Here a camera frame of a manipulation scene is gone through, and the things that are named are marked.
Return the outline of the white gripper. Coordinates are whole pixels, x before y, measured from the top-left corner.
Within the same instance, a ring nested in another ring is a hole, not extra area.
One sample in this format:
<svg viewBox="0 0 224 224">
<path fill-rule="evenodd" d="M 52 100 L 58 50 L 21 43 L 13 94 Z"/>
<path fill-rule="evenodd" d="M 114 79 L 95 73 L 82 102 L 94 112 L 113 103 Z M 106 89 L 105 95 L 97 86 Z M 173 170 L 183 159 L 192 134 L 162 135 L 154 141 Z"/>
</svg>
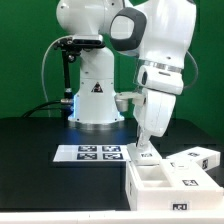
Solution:
<svg viewBox="0 0 224 224">
<path fill-rule="evenodd" d="M 143 88 L 144 97 L 141 106 L 134 107 L 134 117 L 140 127 L 137 128 L 136 147 L 147 149 L 151 136 L 161 137 L 169 124 L 176 97 L 172 94 Z"/>
</svg>

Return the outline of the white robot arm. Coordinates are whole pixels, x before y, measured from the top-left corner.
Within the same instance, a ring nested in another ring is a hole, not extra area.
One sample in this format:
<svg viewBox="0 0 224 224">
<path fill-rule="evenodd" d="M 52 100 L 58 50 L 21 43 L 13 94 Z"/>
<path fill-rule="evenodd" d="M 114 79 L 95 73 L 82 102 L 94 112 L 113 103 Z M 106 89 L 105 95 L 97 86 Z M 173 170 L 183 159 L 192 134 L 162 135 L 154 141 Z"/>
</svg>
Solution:
<svg viewBox="0 0 224 224">
<path fill-rule="evenodd" d="M 146 149 L 152 136 L 167 129 L 176 97 L 184 88 L 181 71 L 196 20 L 193 0 L 60 0 L 57 20 L 80 53 L 80 88 L 69 121 L 82 126 L 124 119 L 126 102 L 135 104 L 136 147 Z M 114 54 L 135 57 L 135 92 L 114 91 Z"/>
</svg>

